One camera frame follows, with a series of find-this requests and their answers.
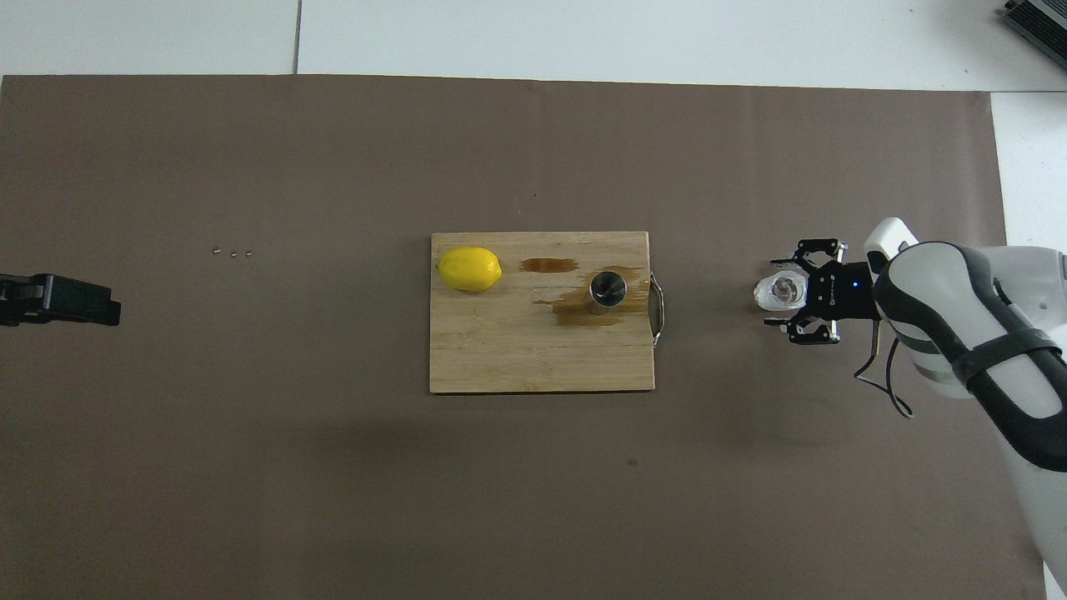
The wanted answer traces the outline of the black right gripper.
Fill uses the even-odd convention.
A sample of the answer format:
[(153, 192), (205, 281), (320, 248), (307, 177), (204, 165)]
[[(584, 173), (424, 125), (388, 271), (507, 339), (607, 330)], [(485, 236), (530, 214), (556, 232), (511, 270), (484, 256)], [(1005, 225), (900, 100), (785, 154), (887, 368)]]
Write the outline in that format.
[[(838, 238), (805, 238), (787, 258), (771, 259), (778, 270), (799, 269), (808, 274), (805, 307), (786, 317), (765, 319), (790, 344), (834, 345), (841, 342), (838, 320), (880, 320), (866, 262), (843, 263), (849, 244)], [(829, 258), (812, 262), (813, 254)]]

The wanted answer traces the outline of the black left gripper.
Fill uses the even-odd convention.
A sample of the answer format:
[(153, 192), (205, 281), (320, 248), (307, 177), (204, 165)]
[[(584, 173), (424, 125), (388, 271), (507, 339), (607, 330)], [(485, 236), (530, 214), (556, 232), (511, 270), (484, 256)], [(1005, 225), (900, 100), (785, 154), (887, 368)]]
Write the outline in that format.
[(70, 277), (1, 277), (1, 326), (43, 323), (39, 315), (74, 323), (121, 322), (122, 304), (112, 289)]

